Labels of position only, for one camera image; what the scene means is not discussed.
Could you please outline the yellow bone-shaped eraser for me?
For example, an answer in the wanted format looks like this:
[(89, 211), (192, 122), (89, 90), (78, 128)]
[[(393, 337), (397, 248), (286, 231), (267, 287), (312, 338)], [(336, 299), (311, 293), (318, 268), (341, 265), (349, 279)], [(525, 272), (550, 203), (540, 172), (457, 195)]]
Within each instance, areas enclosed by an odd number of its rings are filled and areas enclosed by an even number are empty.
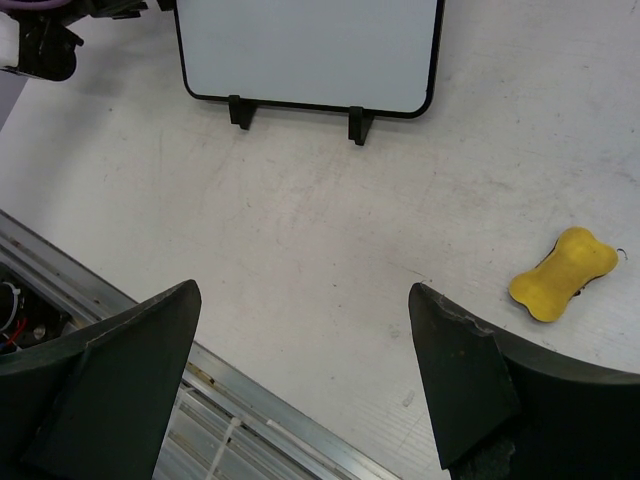
[(535, 320), (552, 323), (564, 314), (577, 292), (612, 272), (618, 261), (618, 252), (591, 231), (571, 227), (538, 265), (511, 280), (508, 293)]

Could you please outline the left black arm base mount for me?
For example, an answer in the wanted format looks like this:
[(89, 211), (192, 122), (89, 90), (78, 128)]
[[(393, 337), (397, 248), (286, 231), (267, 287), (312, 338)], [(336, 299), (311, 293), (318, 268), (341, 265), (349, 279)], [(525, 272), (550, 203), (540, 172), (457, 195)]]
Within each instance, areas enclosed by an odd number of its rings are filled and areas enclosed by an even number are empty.
[(71, 315), (1, 264), (1, 354), (59, 338)]

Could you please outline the small black-framed whiteboard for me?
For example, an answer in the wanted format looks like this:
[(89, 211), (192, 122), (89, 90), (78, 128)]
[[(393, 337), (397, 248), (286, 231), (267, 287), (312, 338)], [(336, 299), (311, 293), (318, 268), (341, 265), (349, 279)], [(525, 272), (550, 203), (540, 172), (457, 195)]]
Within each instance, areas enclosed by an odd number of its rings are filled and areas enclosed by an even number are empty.
[(415, 118), (435, 87), (441, 1), (179, 1), (195, 98)]

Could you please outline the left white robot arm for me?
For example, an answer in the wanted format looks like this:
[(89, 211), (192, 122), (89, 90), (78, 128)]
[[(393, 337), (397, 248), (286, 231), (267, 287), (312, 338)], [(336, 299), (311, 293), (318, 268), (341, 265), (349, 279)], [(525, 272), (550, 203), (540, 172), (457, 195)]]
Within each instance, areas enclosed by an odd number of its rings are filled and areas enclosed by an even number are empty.
[(3, 1), (1, 15), (17, 23), (17, 60), (3, 65), (16, 75), (61, 82), (77, 67), (84, 40), (69, 26), (85, 17), (132, 19), (148, 9), (145, 1)]

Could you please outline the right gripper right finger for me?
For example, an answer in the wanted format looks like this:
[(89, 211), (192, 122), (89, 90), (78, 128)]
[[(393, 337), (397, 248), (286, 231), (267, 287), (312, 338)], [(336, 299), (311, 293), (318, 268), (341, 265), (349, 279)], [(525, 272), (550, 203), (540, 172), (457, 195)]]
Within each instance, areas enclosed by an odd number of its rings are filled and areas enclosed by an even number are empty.
[(532, 343), (422, 283), (408, 309), (451, 478), (638, 478), (638, 375)]

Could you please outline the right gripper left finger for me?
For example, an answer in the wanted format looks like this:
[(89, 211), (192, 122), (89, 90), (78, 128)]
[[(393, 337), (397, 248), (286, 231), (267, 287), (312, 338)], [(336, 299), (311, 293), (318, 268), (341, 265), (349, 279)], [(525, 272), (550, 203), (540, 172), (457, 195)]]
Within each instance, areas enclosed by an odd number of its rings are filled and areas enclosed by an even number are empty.
[(2, 356), (2, 478), (151, 478), (201, 305), (187, 280)]

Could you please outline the aluminium rail frame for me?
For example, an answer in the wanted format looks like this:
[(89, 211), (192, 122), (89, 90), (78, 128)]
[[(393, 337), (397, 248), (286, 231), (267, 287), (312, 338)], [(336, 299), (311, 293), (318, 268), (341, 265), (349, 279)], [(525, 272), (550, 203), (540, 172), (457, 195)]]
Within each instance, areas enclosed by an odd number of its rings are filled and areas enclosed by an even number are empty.
[[(1, 264), (71, 315), (60, 337), (142, 303), (9, 215), (1, 218)], [(390, 477), (388, 469), (193, 339), (149, 479)]]

